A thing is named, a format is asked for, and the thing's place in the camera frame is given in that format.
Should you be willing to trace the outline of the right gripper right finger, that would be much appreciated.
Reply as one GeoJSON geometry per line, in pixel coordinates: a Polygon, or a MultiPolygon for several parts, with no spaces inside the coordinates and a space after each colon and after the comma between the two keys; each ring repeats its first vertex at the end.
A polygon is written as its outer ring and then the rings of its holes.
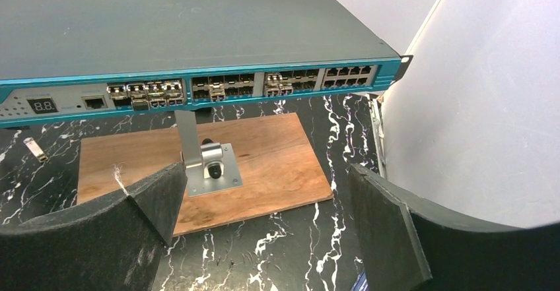
{"type": "Polygon", "coordinates": [[[558,290],[559,225],[517,228],[446,208],[353,164],[369,290],[558,290]]]}

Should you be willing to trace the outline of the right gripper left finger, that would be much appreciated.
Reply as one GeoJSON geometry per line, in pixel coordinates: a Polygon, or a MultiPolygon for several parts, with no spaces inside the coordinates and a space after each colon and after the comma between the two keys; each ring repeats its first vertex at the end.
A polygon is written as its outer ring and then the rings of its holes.
{"type": "Polygon", "coordinates": [[[182,163],[1,227],[2,290],[150,290],[186,190],[182,163]]]}

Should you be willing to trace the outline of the silver SFP module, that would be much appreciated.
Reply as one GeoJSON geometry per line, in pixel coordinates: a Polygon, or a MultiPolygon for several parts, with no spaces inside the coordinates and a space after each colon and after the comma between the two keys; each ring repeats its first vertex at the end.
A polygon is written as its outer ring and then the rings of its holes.
{"type": "Polygon", "coordinates": [[[23,140],[23,143],[26,145],[32,155],[37,159],[37,161],[41,163],[48,161],[48,156],[32,137],[25,138],[23,140]]]}

